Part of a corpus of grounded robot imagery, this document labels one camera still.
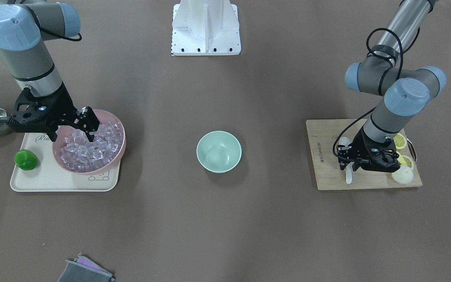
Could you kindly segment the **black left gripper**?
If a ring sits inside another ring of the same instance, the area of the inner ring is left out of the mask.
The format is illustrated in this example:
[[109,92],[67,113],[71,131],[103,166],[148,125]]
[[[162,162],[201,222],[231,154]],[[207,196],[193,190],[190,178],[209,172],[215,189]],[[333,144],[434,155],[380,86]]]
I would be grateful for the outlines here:
[[361,128],[349,146],[349,159],[340,157],[337,152],[337,159],[342,171],[345,170],[348,163],[353,163],[353,171],[362,168],[365,171],[393,173],[400,168],[400,164],[397,162],[399,154],[396,152],[390,135],[386,135],[381,142],[376,142]]

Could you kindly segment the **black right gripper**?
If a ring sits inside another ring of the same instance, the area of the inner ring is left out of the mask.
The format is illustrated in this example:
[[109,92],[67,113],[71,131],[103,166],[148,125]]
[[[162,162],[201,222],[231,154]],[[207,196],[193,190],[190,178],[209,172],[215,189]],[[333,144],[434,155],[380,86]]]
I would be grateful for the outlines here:
[[37,97],[30,85],[17,98],[8,127],[20,133],[45,133],[52,142],[57,140],[59,126],[70,126],[86,134],[89,142],[95,139],[100,121],[91,107],[83,107],[77,114],[64,84],[50,95]]

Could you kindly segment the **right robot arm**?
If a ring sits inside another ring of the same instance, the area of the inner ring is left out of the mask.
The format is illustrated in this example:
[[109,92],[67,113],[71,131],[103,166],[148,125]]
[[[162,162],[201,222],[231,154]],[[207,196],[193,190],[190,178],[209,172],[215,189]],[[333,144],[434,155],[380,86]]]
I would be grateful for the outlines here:
[[20,86],[14,113],[0,117],[12,131],[45,133],[57,139],[70,126],[94,140],[100,122],[91,107],[78,110],[55,66],[45,41],[82,39],[75,8],[46,0],[0,0],[0,59]]

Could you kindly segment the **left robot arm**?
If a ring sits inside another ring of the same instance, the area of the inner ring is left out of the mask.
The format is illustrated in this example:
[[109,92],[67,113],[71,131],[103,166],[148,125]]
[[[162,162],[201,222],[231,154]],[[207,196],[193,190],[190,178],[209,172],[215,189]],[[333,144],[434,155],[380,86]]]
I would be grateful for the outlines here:
[[365,60],[349,66],[348,88],[379,95],[382,100],[368,111],[369,119],[350,144],[333,145],[341,170],[392,173],[400,168],[394,137],[446,85],[446,75],[434,66],[404,70],[403,57],[413,43],[424,18],[433,10],[434,0],[403,0],[382,36],[368,47]]

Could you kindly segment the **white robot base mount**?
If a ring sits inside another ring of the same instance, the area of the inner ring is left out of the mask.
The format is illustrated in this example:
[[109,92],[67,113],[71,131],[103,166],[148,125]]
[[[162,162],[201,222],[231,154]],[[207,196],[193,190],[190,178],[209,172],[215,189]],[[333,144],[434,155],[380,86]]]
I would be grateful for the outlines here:
[[182,0],[172,11],[173,56],[240,54],[238,8],[229,0]]

